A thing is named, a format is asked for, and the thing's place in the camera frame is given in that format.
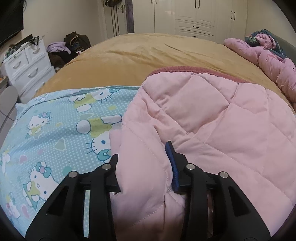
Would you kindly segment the pink quilted jacket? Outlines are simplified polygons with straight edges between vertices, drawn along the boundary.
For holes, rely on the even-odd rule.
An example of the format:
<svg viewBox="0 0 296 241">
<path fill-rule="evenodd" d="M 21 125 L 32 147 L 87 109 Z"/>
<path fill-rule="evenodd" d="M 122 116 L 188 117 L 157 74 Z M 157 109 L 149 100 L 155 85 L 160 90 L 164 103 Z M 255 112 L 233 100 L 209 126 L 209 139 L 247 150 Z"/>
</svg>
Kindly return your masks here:
<svg viewBox="0 0 296 241">
<path fill-rule="evenodd" d="M 200 68 L 147 77 L 110 132 L 120 192 L 111 197 L 118 240 L 178 240 L 184 195 L 165 152 L 203 171 L 227 172 L 274 235 L 295 206 L 295 115 L 261 85 Z"/>
</svg>

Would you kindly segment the purple clothes pile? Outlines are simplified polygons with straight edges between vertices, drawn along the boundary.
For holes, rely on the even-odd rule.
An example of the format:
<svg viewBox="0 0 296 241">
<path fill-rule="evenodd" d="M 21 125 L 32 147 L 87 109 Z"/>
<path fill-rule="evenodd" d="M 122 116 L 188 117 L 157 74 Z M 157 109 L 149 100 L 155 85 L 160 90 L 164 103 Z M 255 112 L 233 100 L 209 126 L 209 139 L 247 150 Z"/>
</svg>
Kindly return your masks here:
<svg viewBox="0 0 296 241">
<path fill-rule="evenodd" d="M 67 48 L 65 42 L 53 42 L 48 45 L 46 51 L 48 53 L 53 53 L 53 52 L 67 52 L 68 54 L 71 54 L 71 51 L 69 48 Z"/>
</svg>

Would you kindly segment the white bedroom door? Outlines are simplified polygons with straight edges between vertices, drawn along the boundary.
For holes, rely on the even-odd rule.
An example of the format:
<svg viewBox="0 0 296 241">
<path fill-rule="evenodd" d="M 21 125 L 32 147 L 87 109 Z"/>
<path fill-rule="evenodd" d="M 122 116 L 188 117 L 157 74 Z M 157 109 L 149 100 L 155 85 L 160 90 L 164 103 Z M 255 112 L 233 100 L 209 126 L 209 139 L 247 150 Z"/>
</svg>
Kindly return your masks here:
<svg viewBox="0 0 296 241">
<path fill-rule="evenodd" d="M 126 4 L 109 8 L 103 1 L 103 9 L 107 39 L 127 34 Z"/>
</svg>

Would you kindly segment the Hello Kitty blue sheet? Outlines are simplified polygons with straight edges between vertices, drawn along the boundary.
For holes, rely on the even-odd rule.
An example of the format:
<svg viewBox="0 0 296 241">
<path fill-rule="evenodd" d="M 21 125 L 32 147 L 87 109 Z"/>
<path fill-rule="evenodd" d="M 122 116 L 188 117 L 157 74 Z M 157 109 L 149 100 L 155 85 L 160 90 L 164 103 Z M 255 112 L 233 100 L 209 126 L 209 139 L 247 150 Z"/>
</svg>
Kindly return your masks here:
<svg viewBox="0 0 296 241">
<path fill-rule="evenodd" d="M 69 172 L 91 172 L 111 160 L 109 133 L 120 129 L 137 91 L 67 89 L 16 105 L 1 147 L 1 207 L 21 236 Z"/>
</svg>

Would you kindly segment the pink crumpled duvet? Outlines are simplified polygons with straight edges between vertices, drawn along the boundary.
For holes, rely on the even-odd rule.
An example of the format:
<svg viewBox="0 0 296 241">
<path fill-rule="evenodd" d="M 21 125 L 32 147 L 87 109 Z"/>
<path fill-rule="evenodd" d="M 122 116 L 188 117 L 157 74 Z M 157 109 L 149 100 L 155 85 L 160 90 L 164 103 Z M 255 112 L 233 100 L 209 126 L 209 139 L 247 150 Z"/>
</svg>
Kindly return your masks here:
<svg viewBox="0 0 296 241">
<path fill-rule="evenodd" d="M 227 38 L 223 45 L 259 67 L 295 105 L 295 64 L 289 58 L 282 59 L 263 47 L 251 47 L 245 40 Z"/>
</svg>

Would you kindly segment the white drawer chest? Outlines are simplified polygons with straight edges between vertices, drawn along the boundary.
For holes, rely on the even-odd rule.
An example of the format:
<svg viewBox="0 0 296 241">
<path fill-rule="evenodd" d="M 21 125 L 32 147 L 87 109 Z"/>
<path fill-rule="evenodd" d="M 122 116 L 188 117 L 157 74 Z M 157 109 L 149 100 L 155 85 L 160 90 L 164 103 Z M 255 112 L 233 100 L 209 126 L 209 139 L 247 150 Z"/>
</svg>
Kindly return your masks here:
<svg viewBox="0 0 296 241">
<path fill-rule="evenodd" d="M 7 77 L 22 103 L 27 103 L 55 75 L 44 41 L 32 38 L 1 63 L 1 77 Z"/>
</svg>

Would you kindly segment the tan bed blanket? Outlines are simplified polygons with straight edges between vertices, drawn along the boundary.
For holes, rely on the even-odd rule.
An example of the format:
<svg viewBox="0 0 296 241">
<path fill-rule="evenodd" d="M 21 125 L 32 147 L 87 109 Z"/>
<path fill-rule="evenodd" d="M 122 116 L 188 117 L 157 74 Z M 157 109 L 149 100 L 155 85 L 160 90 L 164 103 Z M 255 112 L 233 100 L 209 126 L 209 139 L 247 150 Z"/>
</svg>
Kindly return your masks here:
<svg viewBox="0 0 296 241">
<path fill-rule="evenodd" d="M 140 86 L 151 72 L 173 66 L 206 68 L 262 85 L 292 106 L 259 67 L 226 46 L 169 34 L 126 34 L 94 45 L 67 63 L 34 96 L 66 89 Z"/>
</svg>

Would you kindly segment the dark floral pillow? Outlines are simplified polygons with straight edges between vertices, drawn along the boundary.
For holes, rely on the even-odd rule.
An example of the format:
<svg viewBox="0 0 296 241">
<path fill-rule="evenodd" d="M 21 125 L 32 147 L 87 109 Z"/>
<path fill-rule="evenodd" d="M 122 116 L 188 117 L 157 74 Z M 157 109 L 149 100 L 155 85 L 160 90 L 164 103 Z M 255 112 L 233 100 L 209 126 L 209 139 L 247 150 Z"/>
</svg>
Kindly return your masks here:
<svg viewBox="0 0 296 241">
<path fill-rule="evenodd" d="M 246 36 L 244 40 L 251 47 L 263 47 L 264 49 L 277 54 L 281 58 L 285 57 L 285 54 L 276 37 L 266 29 L 251 33 Z"/>
</svg>

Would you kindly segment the grey bed headboard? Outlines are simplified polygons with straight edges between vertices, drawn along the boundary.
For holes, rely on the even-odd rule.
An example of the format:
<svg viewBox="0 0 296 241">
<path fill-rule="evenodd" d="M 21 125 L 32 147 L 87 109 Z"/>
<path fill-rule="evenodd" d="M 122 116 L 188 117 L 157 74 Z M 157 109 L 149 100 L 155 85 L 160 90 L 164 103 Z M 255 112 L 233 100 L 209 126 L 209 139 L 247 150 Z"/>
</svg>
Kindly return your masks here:
<svg viewBox="0 0 296 241">
<path fill-rule="evenodd" d="M 277 53 L 282 59 L 289 58 L 295 63 L 295 46 L 267 29 L 264 29 L 264 31 L 275 41 L 275 47 L 272 47 L 272 51 Z"/>
</svg>

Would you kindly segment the black backpack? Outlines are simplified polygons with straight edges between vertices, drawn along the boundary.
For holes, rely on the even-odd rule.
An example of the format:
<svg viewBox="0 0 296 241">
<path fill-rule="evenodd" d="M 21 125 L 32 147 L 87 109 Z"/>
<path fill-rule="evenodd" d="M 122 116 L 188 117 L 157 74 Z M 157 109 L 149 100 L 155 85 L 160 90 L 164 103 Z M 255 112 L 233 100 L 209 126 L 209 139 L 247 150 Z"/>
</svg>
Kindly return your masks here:
<svg viewBox="0 0 296 241">
<path fill-rule="evenodd" d="M 64 38 L 66 47 L 71 52 L 84 52 L 91 47 L 90 40 L 86 35 L 80 35 L 76 32 L 72 32 Z"/>
</svg>

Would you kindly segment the white built-in wardrobe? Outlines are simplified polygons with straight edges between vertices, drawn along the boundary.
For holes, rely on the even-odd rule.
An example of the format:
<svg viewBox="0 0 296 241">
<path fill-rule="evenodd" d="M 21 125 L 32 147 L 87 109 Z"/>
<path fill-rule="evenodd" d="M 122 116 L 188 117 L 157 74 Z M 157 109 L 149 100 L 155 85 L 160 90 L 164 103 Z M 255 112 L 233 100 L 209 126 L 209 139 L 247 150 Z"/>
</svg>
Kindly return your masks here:
<svg viewBox="0 0 296 241">
<path fill-rule="evenodd" d="M 133 1 L 132 6 L 137 34 L 180 35 L 220 44 L 245 36 L 247 1 L 143 0 Z"/>
</svg>

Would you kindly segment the hanging bags on door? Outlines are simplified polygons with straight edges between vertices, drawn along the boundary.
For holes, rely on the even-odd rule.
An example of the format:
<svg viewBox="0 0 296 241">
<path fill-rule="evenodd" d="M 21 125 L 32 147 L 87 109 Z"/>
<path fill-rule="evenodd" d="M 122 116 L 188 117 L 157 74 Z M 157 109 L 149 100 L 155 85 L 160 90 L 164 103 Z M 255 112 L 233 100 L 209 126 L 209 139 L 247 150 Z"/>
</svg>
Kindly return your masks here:
<svg viewBox="0 0 296 241">
<path fill-rule="evenodd" d="M 121 5 L 125 5 L 125 1 L 123 0 L 105 0 L 104 4 L 109 7 L 115 7 L 115 6 L 121 6 Z"/>
</svg>

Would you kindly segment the black wall television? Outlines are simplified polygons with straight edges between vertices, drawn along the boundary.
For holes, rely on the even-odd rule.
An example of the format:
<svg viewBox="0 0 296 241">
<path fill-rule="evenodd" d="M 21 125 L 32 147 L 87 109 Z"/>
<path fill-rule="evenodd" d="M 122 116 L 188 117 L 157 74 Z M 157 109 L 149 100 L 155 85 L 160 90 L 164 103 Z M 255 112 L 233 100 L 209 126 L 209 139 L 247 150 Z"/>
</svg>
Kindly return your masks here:
<svg viewBox="0 0 296 241">
<path fill-rule="evenodd" d="M 1 0 L 0 41 L 3 46 L 23 30 L 23 8 L 25 1 Z"/>
</svg>

